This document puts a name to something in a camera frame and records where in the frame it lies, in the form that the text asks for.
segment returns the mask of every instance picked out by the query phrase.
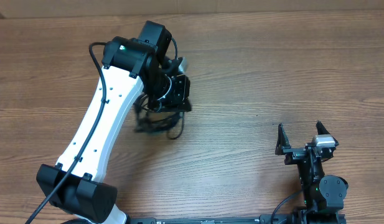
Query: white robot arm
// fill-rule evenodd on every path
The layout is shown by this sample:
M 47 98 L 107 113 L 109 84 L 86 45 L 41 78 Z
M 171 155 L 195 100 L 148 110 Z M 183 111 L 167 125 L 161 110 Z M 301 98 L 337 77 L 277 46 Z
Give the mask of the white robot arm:
M 91 57 L 101 77 L 95 95 L 55 167 L 41 165 L 37 182 L 47 197 L 26 223 L 47 202 L 91 223 L 126 223 L 126 214 L 115 205 L 117 189 L 103 184 L 103 180 L 111 149 L 128 111 L 138 101 L 139 132 L 169 130 L 178 122 L 179 113 L 191 111 L 187 99 L 190 81 L 184 74 L 186 59 L 177 58 L 177 47 L 174 60 L 166 57 L 171 41 L 176 47 L 164 26 L 147 21 L 138 39 L 115 37 L 108 43 L 91 44 Z M 94 45 L 105 45 L 102 68 L 92 53 Z M 148 108 L 142 106 L 145 100 Z M 164 126 L 155 126 L 148 118 L 139 119 L 142 109 L 174 112 L 178 117 L 170 116 L 161 121 Z

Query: wooden surface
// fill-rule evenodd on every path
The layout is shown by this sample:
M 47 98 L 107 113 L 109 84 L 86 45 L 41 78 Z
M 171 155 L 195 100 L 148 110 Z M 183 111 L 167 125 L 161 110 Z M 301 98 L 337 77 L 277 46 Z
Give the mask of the wooden surface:
M 0 0 L 5 18 L 384 9 L 384 0 Z
M 274 155 L 277 125 L 298 147 L 320 119 L 340 142 L 324 171 L 350 184 L 349 223 L 384 223 L 384 11 L 0 20 L 0 223 L 24 223 L 44 198 L 36 172 L 63 153 L 98 81 L 88 44 L 137 37 L 148 19 L 165 24 L 187 57 L 194 110 L 176 141 L 135 134 L 128 115 L 105 180 L 120 209 L 270 213 L 299 188 L 297 167 Z M 48 205 L 37 218 L 72 216 Z

